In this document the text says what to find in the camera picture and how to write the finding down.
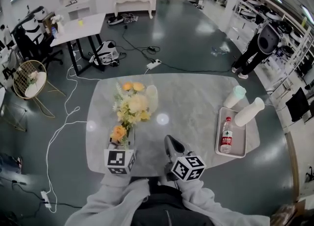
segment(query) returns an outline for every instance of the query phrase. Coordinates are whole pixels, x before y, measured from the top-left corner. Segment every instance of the gray tabletop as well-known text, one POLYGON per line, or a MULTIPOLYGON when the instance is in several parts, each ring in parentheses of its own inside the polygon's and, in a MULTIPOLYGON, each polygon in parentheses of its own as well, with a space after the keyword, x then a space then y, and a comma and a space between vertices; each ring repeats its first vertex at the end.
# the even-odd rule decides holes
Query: gray tabletop
MULTIPOLYGON (((87 118, 86 154, 91 171, 106 173, 104 149, 107 148, 109 133, 117 124, 117 115, 112 110, 116 82, 142 82, 158 89, 159 106, 151 120, 138 123, 135 128, 137 160, 132 176, 160 176, 163 174, 167 157, 164 137, 190 144, 191 148, 211 168, 234 158, 215 153, 218 112, 238 82, 231 77, 200 74, 154 74, 133 75, 104 79, 96 85, 87 118), (158 124, 158 114, 167 114, 169 123, 158 124)), ((241 100, 234 110, 240 111, 249 104, 241 100)), ((247 152, 260 145, 260 136, 255 119, 247 125, 247 152)))

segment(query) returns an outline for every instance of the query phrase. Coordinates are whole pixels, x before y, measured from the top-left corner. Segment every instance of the white tray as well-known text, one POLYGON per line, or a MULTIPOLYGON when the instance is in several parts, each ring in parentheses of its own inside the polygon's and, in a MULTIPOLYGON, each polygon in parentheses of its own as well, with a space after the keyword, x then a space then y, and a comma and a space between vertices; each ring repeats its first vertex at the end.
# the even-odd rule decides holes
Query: white tray
POLYGON ((246 143, 247 143, 247 127, 239 127, 235 125, 234 120, 238 112, 232 109, 222 107, 219 111, 218 117, 218 127, 217 127, 217 136, 216 136, 216 146, 215 151, 217 154, 233 157, 233 158, 243 158, 246 155, 246 143), (231 117, 231 122, 233 124, 233 137, 230 153, 220 152, 222 129, 226 118, 231 117))

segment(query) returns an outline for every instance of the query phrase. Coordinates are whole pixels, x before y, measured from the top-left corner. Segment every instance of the power strip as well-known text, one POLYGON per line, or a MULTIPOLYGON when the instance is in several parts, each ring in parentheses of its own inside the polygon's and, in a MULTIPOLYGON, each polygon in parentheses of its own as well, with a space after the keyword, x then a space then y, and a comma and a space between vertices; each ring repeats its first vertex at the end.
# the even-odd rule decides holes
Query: power strip
MULTIPOLYGON (((45 200, 45 202, 49 202, 49 198, 48 195, 45 191, 41 191, 40 192, 42 198, 45 200)), ((45 203, 46 208, 51 208, 51 204, 50 203, 45 203)))
POLYGON ((161 64, 161 61, 160 60, 156 60, 154 63, 149 63, 146 67, 151 70, 153 68, 155 68, 156 66, 159 66, 161 64))

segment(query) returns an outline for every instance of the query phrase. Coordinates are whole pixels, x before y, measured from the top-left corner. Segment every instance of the gray sweatshirt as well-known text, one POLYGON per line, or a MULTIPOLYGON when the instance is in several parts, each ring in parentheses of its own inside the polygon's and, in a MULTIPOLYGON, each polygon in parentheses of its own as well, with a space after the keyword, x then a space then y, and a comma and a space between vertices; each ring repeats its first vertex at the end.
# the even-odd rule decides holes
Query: gray sweatshirt
MULTIPOLYGON (((149 193, 148 180, 130 182, 129 176, 106 174, 100 190, 74 213, 65 226, 130 226, 133 215, 149 193)), ((245 216, 222 208, 200 180, 177 181, 186 208, 206 215, 215 226, 269 226, 269 217, 245 216)))

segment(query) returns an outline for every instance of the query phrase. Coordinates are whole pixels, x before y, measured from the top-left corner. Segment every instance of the white box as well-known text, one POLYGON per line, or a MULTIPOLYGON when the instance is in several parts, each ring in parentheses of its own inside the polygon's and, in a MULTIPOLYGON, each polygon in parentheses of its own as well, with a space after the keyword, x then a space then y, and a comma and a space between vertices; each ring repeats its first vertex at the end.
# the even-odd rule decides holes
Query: white box
POLYGON ((132 170, 134 150, 104 150, 105 167, 114 175, 126 175, 132 170))
POLYGON ((171 172, 182 181, 199 179, 206 168, 200 156, 178 157, 171 172))

